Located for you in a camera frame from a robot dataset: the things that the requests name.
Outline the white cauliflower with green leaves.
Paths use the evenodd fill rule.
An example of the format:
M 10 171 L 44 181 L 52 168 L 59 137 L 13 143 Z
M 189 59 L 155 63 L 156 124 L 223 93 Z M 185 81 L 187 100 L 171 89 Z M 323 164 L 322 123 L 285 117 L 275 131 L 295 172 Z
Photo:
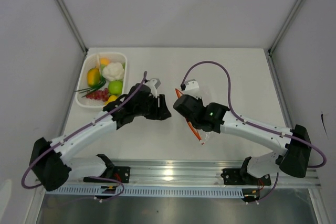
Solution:
M 102 76 L 108 81 L 120 81 L 124 79 L 124 66 L 120 62 L 112 62 L 102 70 Z

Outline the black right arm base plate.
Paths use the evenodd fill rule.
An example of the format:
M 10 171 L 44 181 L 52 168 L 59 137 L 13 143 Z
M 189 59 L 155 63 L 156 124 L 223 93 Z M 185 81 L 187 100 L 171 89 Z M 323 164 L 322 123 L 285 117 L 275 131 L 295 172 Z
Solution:
M 271 185 L 269 175 L 261 178 L 256 178 L 246 172 L 240 172 L 240 168 L 224 168 L 222 169 L 221 177 L 225 185 L 243 185 L 243 186 L 257 186 L 257 185 Z

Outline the green scallion stalks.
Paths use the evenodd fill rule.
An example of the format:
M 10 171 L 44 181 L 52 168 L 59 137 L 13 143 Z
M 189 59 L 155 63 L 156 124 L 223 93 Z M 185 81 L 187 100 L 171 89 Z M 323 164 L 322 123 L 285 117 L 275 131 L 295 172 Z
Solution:
M 86 93 L 87 94 L 89 92 L 99 90 L 100 88 L 102 88 L 106 84 L 106 79 L 102 76 L 102 65 L 100 64 L 99 56 L 98 55 L 92 56 L 91 60 L 95 60 L 95 63 L 96 63 L 95 68 L 98 68 L 99 71 L 100 71 L 100 82 L 96 86 L 93 86 L 93 87 L 87 86 L 86 88 L 77 89 L 75 92 Z

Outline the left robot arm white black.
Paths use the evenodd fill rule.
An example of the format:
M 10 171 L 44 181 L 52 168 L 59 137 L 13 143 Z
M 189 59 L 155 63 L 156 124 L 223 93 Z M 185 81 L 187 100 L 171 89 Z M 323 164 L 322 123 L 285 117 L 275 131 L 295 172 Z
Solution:
M 159 79 L 134 85 L 128 94 L 108 103 L 93 120 L 82 128 L 51 141 L 43 137 L 33 147 L 30 166 L 41 185 L 54 191 L 68 180 L 83 179 L 87 183 L 120 181 L 113 162 L 104 154 L 92 158 L 75 155 L 105 134 L 115 132 L 142 116 L 163 121 L 171 117 L 165 96 L 157 92 Z

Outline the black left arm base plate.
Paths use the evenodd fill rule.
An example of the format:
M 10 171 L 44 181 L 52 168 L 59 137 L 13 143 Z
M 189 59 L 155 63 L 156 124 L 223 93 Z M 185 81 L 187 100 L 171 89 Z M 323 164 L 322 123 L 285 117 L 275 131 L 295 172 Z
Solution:
M 85 177 L 83 181 L 85 183 L 104 183 L 107 180 L 103 180 L 103 178 L 108 178 L 127 184 L 130 179 L 130 171 L 131 168 L 127 166 L 115 166 L 114 168 L 107 168 L 98 178 Z

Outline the clear zip bag orange zipper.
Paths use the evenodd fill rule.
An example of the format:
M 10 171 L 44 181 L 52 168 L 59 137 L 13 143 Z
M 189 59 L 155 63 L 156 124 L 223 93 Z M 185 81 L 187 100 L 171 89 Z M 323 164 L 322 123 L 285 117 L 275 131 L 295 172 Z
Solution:
M 175 88 L 175 93 L 176 93 L 177 98 L 180 98 L 182 95 L 185 94 L 184 91 L 179 90 L 178 88 Z M 185 120 L 186 120 L 190 130 L 194 134 L 194 136 L 198 139 L 199 143 L 202 146 L 205 145 L 210 140 L 210 138 L 212 137 L 212 133 L 198 130 L 191 124 L 191 122 L 187 121 L 187 119 L 185 119 Z

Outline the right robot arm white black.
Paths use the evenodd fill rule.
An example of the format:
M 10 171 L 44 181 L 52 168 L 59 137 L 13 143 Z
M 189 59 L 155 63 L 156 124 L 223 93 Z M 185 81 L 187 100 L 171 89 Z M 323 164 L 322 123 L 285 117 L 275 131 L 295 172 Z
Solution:
M 278 129 L 258 125 L 250 119 L 238 119 L 227 106 L 214 102 L 204 106 L 202 99 L 187 94 L 178 98 L 173 108 L 197 130 L 238 136 L 271 150 L 259 157 L 245 158 L 239 174 L 244 183 L 251 184 L 277 172 L 296 178 L 306 176 L 311 147 L 305 140 L 308 134 L 304 127 Z

